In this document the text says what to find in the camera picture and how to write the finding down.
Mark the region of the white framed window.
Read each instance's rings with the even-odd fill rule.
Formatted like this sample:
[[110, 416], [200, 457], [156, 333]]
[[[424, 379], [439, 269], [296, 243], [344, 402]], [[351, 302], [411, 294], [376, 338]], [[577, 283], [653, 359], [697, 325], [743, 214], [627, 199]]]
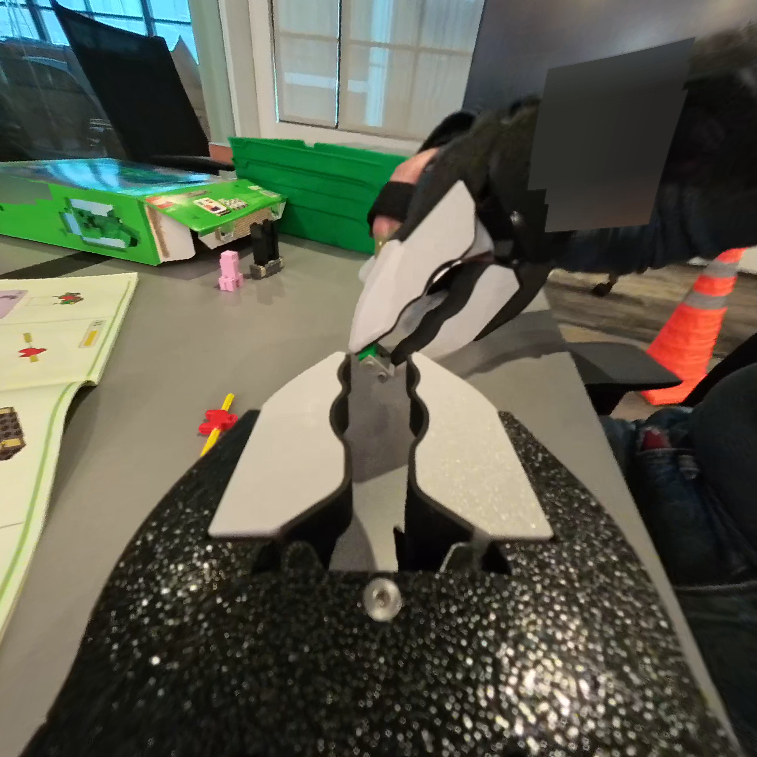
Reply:
[[404, 140], [462, 108], [483, 1], [273, 1], [280, 122]]

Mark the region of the green toy set box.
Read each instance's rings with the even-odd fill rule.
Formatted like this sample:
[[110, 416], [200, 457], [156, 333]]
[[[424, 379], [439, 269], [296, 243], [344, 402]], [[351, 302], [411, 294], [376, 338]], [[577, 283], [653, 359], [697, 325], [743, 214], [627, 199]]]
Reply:
[[285, 204], [246, 179], [114, 158], [1, 164], [2, 235], [153, 267], [245, 239]]

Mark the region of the black computer monitor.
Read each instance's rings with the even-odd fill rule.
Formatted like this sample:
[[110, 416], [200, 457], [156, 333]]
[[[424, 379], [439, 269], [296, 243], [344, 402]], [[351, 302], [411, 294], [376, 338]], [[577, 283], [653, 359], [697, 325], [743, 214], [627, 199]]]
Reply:
[[462, 109], [506, 108], [543, 91], [547, 71], [687, 39], [714, 2], [485, 2]]

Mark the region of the orange traffic cone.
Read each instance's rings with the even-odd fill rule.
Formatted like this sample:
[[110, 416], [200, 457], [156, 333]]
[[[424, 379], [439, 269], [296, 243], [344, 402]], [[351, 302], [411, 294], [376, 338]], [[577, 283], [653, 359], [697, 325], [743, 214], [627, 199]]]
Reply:
[[745, 251], [729, 249], [706, 265], [647, 349], [649, 356], [681, 380], [674, 387], [641, 392], [650, 405], [682, 403], [705, 377]]

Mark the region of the black office chair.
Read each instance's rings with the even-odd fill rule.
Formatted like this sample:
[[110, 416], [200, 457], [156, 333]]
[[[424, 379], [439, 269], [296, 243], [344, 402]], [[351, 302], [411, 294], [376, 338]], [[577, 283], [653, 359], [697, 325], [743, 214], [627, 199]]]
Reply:
[[133, 163], [218, 175], [216, 160], [167, 44], [52, 2], [73, 54]]

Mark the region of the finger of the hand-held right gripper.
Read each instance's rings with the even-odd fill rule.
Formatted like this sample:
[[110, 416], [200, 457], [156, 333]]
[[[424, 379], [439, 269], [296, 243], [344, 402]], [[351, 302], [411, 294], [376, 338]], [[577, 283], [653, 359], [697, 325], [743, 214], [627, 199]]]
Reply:
[[392, 364], [420, 353], [444, 358], [471, 344], [517, 294], [513, 270], [496, 263], [462, 263], [408, 306], [392, 332]]
[[359, 354], [390, 334], [434, 276], [462, 260], [475, 235], [475, 201], [459, 180], [405, 240], [384, 244], [355, 308], [349, 351]]

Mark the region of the black toy brick build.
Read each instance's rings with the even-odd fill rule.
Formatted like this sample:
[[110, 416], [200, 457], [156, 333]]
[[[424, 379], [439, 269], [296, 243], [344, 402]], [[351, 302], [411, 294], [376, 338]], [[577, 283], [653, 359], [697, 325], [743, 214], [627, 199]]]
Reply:
[[284, 268], [276, 223], [274, 220], [264, 220], [251, 226], [250, 277], [253, 280], [270, 278]]

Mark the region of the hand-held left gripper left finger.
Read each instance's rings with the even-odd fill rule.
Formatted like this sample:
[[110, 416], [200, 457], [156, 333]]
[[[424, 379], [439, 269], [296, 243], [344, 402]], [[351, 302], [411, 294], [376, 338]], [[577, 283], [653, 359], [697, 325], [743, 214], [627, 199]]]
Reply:
[[347, 482], [337, 409], [351, 361], [336, 351], [283, 385], [262, 405], [208, 534], [277, 538], [327, 504]]

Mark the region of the white cardboard sheet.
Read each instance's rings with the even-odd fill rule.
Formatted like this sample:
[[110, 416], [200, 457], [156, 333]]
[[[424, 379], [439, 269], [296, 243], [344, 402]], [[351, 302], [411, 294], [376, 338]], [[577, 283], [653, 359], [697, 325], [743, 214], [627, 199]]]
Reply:
[[171, 51], [171, 56], [190, 104], [200, 120], [205, 134], [209, 136], [210, 125], [207, 120], [199, 66], [182, 36], [177, 39]]

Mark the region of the person's blue jeans legs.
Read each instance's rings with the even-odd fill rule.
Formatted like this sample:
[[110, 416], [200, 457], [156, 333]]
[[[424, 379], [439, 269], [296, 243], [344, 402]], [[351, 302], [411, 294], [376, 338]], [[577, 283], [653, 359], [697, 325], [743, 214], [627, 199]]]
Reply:
[[600, 421], [736, 737], [755, 755], [755, 364], [693, 406]]

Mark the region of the grey desk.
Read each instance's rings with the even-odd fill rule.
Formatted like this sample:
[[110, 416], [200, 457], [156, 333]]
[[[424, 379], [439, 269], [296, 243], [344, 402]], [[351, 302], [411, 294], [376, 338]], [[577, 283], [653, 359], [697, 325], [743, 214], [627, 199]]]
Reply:
[[[285, 269], [228, 294], [200, 258], [141, 267], [100, 384], [73, 403], [43, 533], [2, 641], [2, 755], [19, 755], [71, 667], [96, 599], [147, 514], [198, 458], [203, 412], [257, 408], [345, 348], [360, 255], [286, 238]], [[616, 517], [682, 646], [674, 593], [607, 447], [545, 294], [508, 325], [503, 364], [469, 380], [511, 412]]]

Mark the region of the red connector on yellow axle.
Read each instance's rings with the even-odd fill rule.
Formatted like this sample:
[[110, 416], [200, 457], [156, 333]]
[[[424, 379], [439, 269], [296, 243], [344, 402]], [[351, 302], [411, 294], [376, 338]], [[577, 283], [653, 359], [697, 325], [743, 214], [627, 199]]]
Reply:
[[204, 457], [218, 440], [237, 423], [239, 417], [234, 412], [235, 394], [228, 393], [220, 406], [207, 410], [200, 425], [198, 435], [203, 438], [200, 457]]

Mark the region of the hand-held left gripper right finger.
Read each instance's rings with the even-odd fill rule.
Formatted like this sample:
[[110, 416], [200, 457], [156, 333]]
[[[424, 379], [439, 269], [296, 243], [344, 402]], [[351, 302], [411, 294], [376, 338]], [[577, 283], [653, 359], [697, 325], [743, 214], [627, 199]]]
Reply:
[[426, 356], [406, 369], [409, 484], [451, 524], [489, 541], [554, 533], [494, 404]]

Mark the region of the pale green instruction booklet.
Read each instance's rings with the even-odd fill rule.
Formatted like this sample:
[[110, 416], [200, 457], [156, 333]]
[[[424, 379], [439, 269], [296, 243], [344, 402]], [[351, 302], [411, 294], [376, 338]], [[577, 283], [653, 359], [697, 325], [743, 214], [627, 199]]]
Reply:
[[1, 636], [47, 518], [74, 397], [96, 386], [138, 274], [2, 279]]

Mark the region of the green plastic crate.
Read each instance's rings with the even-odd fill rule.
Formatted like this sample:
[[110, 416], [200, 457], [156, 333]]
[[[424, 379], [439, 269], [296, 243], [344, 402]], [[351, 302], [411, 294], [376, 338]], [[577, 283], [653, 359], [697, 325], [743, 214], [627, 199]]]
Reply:
[[373, 253], [367, 214], [405, 156], [294, 139], [231, 137], [229, 144], [239, 179], [286, 199], [280, 233]]

